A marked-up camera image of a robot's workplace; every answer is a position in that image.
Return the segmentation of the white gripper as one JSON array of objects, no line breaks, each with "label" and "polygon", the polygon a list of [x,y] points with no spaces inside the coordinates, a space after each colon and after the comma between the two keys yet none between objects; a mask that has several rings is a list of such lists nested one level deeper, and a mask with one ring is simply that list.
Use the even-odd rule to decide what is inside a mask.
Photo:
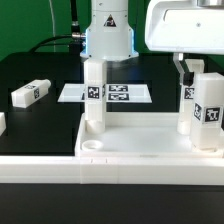
[{"label": "white gripper", "polygon": [[151,0],[145,43],[150,51],[177,52],[180,83],[192,86],[194,73],[183,53],[224,54],[224,0]]}]

